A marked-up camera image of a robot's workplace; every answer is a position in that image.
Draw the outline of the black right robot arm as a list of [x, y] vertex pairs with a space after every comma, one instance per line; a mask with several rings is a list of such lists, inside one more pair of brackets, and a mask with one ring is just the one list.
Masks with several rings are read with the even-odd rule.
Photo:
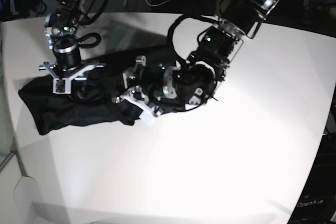
[[43, 62], [39, 70], [47, 71], [52, 77], [52, 92], [59, 95], [74, 95], [83, 98], [88, 73], [99, 68], [97, 62], [86, 63], [80, 54], [81, 48], [93, 48], [100, 44], [101, 37], [90, 33], [77, 37], [80, 26], [93, 23], [85, 9], [86, 0], [59, 0], [56, 10], [47, 15], [44, 23], [44, 33], [48, 47], [56, 62]]

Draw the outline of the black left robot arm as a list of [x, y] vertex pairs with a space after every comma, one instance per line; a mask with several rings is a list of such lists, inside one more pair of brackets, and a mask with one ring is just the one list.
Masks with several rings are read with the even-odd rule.
[[207, 103], [221, 82], [244, 39], [253, 39], [280, 0], [228, 0], [216, 18], [194, 16], [209, 23], [197, 36], [197, 49], [186, 59], [174, 54], [178, 67], [149, 67], [145, 56], [122, 73], [113, 103], [127, 101], [142, 110], [142, 120], [163, 112], [188, 112]]

